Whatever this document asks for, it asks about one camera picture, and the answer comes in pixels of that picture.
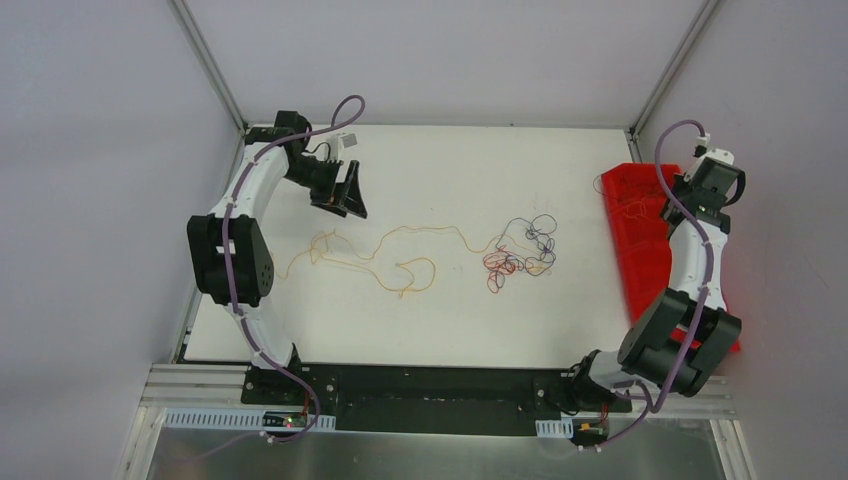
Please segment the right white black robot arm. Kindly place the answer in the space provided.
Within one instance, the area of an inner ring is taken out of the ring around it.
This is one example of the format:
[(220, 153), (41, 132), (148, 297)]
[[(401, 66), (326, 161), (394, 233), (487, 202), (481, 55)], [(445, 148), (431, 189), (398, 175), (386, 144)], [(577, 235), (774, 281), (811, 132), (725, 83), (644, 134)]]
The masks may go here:
[(741, 199), (747, 175), (721, 151), (687, 171), (622, 164), (600, 183), (631, 325), (616, 350), (593, 350), (565, 374), (568, 408), (613, 408), (638, 382), (658, 388), (654, 408), (672, 394), (692, 397), (741, 335), (721, 260), (731, 233), (725, 210)]

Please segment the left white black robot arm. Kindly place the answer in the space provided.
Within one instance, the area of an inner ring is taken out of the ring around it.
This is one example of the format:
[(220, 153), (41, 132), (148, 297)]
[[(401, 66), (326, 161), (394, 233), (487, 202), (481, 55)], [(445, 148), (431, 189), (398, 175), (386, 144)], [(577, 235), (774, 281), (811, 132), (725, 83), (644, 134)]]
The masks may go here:
[(250, 362), (273, 370), (266, 389), (281, 404), (297, 402), (305, 378), (289, 366), (296, 347), (270, 299), (275, 264), (261, 220), (282, 180), (304, 187), (313, 207), (342, 218), (366, 218), (357, 160), (343, 152), (356, 146), (352, 133), (334, 133), (326, 153), (307, 150), (309, 124), (295, 111), (281, 111), (271, 127), (254, 127), (245, 138), (243, 159), (223, 197), (209, 213), (187, 222), (187, 238), (199, 291), (223, 306), (251, 351)]

